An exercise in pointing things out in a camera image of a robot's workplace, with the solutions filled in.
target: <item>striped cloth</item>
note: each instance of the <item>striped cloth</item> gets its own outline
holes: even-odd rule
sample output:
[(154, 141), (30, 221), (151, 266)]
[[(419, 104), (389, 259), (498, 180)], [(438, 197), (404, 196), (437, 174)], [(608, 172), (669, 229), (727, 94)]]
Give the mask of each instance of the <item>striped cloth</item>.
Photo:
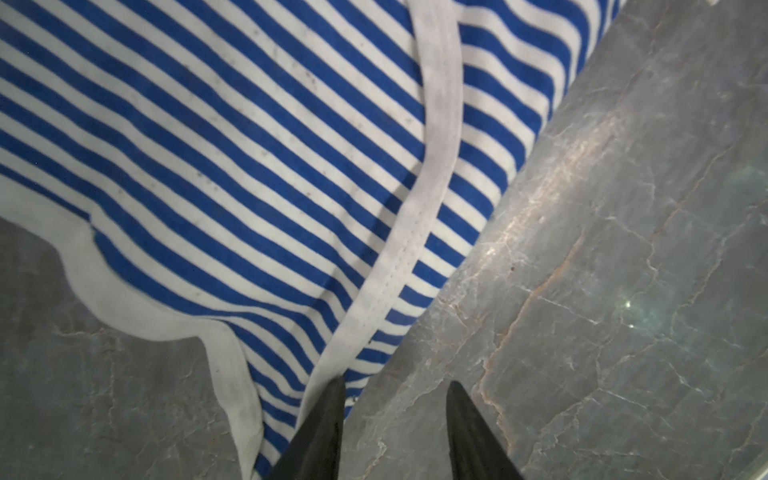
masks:
[[(346, 371), (347, 412), (469, 253), (623, 2), (447, 4), (458, 162), (419, 261)], [(203, 338), (243, 477), (265, 476), (421, 168), (407, 5), (2, 0), (0, 22), (0, 215), (58, 248), (106, 323)]]

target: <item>garment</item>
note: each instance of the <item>garment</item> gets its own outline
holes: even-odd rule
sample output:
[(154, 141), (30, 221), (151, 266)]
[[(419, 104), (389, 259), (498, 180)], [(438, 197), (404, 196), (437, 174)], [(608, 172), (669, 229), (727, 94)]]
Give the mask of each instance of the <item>garment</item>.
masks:
[[(0, 215), (58, 249), (102, 321), (199, 336), (243, 477), (263, 477), (326, 358), (351, 355), (349, 412), (622, 3), (3, 0)], [(456, 48), (440, 55), (458, 73), (436, 62), (425, 84), (434, 58), (420, 54), (442, 43), (414, 24), (418, 36), (430, 13), (450, 18)], [(445, 102), (425, 109), (425, 91)], [(327, 349), (361, 289), (375, 291), (364, 283), (425, 149), (451, 143), (425, 146), (425, 123), (451, 120), (451, 92), (457, 154), (413, 266), (364, 348)]]

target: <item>white fabric strap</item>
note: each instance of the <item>white fabric strap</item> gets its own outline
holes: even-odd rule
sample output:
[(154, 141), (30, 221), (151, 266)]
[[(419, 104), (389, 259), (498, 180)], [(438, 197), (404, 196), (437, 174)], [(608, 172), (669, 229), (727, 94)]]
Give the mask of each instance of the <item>white fabric strap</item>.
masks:
[(453, 2), (408, 3), (424, 88), (424, 162), (384, 248), (312, 371), (299, 425), (325, 385), (347, 370), (392, 309), (432, 231), (458, 158), (463, 75)]

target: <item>folded fabric edge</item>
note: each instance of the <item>folded fabric edge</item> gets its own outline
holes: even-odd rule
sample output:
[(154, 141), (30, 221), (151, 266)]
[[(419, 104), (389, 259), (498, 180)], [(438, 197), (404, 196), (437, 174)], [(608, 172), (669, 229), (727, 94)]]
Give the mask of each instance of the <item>folded fabric edge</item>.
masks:
[(243, 480), (263, 438), (261, 405), (235, 334), (215, 319), (171, 310), (125, 283), (104, 261), (89, 222), (0, 175), (0, 217), (49, 242), (79, 300), (103, 323), (141, 339), (203, 341), (216, 398), (227, 415)]

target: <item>gray marble surface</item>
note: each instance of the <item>gray marble surface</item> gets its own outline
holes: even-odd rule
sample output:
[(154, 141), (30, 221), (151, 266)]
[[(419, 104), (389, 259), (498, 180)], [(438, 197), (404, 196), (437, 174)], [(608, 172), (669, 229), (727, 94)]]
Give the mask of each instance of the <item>gray marble surface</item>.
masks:
[[(448, 479), (461, 381), (528, 480), (768, 450), (768, 2), (630, 0), (346, 423), (343, 480)], [(99, 324), (0, 222), (0, 478), (238, 478), (202, 345)]]

